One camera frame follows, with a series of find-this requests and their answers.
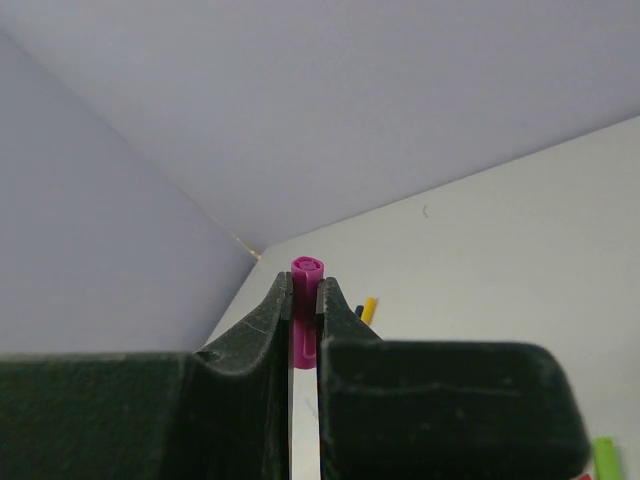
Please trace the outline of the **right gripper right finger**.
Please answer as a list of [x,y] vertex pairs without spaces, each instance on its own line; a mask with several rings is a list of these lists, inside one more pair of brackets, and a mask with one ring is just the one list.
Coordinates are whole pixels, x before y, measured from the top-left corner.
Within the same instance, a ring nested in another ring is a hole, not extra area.
[[325,479],[571,479],[591,445],[557,359],[530,343],[380,338],[336,279],[317,294]]

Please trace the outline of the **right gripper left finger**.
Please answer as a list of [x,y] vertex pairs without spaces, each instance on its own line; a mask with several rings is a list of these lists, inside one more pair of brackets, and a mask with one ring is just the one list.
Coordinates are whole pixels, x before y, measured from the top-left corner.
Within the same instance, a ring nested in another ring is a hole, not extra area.
[[287,479],[292,280],[194,352],[5,355],[5,479]]

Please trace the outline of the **orange marker pen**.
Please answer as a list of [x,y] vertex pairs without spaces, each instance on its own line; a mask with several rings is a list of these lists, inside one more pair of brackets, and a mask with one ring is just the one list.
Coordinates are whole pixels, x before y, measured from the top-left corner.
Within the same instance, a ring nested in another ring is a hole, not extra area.
[[360,319],[367,325],[370,325],[373,321],[377,302],[378,299],[376,297],[368,297],[363,305]]

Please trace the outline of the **purple pen cap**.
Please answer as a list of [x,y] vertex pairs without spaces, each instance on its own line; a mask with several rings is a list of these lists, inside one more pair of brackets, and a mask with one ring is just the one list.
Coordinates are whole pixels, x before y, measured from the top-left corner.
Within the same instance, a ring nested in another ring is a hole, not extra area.
[[293,360],[297,369],[316,367],[316,301],[324,264],[301,256],[291,262],[293,282]]

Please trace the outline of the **light green pen cap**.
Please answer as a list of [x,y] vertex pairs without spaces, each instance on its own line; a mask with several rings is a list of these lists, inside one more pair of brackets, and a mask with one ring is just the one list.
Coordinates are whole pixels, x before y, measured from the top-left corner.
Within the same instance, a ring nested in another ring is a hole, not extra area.
[[593,464],[597,480],[621,480],[617,450],[611,437],[597,437],[593,442]]

